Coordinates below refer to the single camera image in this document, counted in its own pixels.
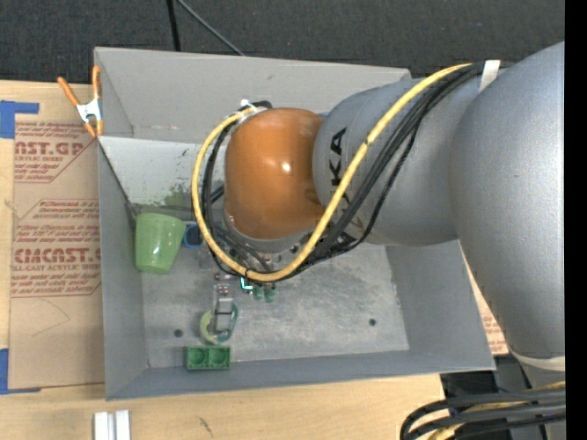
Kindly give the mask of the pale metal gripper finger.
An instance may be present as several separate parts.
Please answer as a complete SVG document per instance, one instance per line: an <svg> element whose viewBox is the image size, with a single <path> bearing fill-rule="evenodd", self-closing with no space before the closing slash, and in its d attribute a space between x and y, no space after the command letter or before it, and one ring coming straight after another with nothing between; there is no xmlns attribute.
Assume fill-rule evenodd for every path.
<svg viewBox="0 0 587 440"><path fill-rule="evenodd" d="M213 296L212 296L212 309L211 309L211 314L212 314L212 319L211 319L211 331L213 334L217 333L217 329L216 329L216 309L217 309L217 305L218 305L218 286L221 283L220 281L220 277L221 277L221 273L219 271L217 271L214 274L214 281L213 281Z"/></svg>
<svg viewBox="0 0 587 440"><path fill-rule="evenodd" d="M233 312L233 294L229 285L218 286L218 331L227 331Z"/></svg>

